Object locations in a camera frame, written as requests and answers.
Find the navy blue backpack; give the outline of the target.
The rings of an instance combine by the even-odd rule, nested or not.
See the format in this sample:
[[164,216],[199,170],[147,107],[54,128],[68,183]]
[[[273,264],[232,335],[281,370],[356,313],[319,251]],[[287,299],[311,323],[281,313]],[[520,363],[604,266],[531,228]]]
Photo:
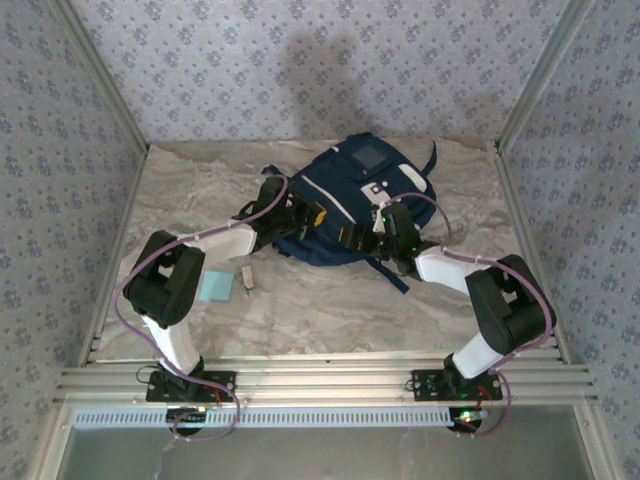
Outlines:
[[[305,241],[286,237],[272,245],[280,254],[314,267],[367,263],[367,254],[349,250],[339,243],[340,229],[356,223],[372,225],[372,209],[382,201],[391,200],[409,208],[414,225],[420,231],[435,213],[436,194],[428,176],[436,164],[435,145],[429,147],[426,164],[417,166],[390,143],[371,133],[361,133],[330,147],[292,176],[269,165],[262,171],[267,178],[285,176],[292,192],[327,210],[322,225],[312,229]],[[401,293],[408,291],[401,277],[380,274]]]

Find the light blue sticky note pad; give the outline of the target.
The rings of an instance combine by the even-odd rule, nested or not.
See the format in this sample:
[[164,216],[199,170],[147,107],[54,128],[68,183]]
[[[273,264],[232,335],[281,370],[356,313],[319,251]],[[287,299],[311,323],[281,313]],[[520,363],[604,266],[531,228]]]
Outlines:
[[206,271],[202,277],[199,300],[202,302],[227,302],[231,298],[234,274]]

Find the grey metal panel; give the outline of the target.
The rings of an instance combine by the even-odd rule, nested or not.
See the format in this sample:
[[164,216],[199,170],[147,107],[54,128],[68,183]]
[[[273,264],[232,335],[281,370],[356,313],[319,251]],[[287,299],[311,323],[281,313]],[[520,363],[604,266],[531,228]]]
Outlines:
[[134,409],[66,409],[29,480],[626,480],[589,408],[517,407],[476,438],[414,420],[278,428],[202,443]]

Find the aluminium table side rail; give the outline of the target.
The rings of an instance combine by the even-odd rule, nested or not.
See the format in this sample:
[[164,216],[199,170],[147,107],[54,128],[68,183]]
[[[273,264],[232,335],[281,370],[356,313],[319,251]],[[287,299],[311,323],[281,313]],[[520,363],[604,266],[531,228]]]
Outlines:
[[77,359],[78,367],[85,367],[90,362],[92,346],[103,329],[103,323],[109,310],[113,289],[115,287],[117,274],[119,271],[119,265],[126,240],[127,228],[133,209],[133,204],[140,185],[142,172],[148,158],[148,152],[149,146],[146,147],[139,158],[138,165],[133,176],[132,185],[126,199],[124,209],[122,211],[122,215],[119,217],[118,230],[115,236],[114,245],[109,257],[109,261],[107,263],[106,274],[100,285],[96,304],[92,311],[89,325]]
[[549,281],[546,279],[540,256],[534,244],[532,231],[528,224],[524,204],[518,192],[515,178],[509,164],[509,159],[507,155],[501,151],[500,145],[497,141],[487,141],[486,146],[494,155],[499,184],[502,189],[502,196],[509,210],[509,216],[515,236],[518,240],[521,254],[527,261],[539,286],[543,289],[543,293],[550,301],[557,319],[554,333],[549,337],[547,342],[536,349],[522,351],[517,356],[517,359],[556,360],[561,361],[563,364],[571,364],[571,353],[569,351],[566,335],[562,330],[560,310],[553,299]]

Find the aluminium frame rail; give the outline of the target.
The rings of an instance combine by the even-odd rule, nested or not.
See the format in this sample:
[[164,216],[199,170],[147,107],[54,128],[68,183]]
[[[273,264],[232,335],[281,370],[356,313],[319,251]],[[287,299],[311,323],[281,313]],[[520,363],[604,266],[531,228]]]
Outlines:
[[[237,374],[236,392],[246,406],[405,406],[412,402],[410,374],[436,369],[440,352],[228,357],[207,363],[210,370]],[[57,402],[140,405],[145,387],[138,362],[98,362],[61,374]],[[505,364],[503,374],[516,406],[593,403],[598,396],[588,368],[566,364],[556,348],[529,351]]]

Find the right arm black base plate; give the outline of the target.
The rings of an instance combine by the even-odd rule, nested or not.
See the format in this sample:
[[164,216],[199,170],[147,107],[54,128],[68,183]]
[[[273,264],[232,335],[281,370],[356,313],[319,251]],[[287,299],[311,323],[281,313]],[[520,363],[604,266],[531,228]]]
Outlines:
[[465,379],[449,370],[413,370],[404,388],[413,394],[416,402],[503,399],[498,376],[487,373]]

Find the aluminium corner post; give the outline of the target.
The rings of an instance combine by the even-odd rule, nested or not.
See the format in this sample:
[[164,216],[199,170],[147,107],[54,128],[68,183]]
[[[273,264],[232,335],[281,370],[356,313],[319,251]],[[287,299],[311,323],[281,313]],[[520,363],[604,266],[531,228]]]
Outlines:
[[70,0],[46,0],[46,2],[114,115],[122,133],[138,154],[146,154],[147,141],[72,2]]
[[496,149],[505,154],[526,125],[537,102],[571,46],[595,0],[567,0],[541,54],[496,138]]

